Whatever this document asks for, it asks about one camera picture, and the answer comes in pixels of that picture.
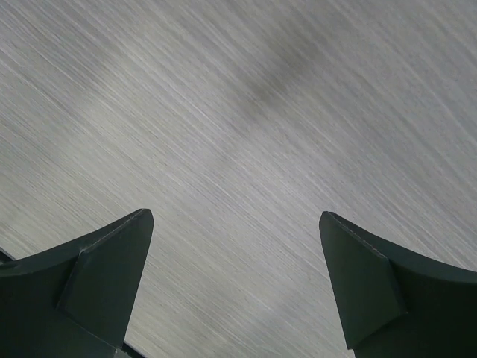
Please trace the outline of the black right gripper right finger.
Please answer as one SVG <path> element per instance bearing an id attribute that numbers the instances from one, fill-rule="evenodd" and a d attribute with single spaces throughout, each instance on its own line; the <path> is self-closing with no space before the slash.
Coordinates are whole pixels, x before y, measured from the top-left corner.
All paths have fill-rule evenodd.
<path id="1" fill-rule="evenodd" d="M 425 257 L 325 211 L 323 253 L 356 357 L 475 357 L 476 273 Z"/>

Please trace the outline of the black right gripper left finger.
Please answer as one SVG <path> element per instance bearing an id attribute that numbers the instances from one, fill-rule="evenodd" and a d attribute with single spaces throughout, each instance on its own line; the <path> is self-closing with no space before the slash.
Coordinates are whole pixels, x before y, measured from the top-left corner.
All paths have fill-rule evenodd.
<path id="1" fill-rule="evenodd" d="M 141 357 L 125 336 L 154 229 L 149 209 L 15 259 L 1 252 L 2 357 Z"/>

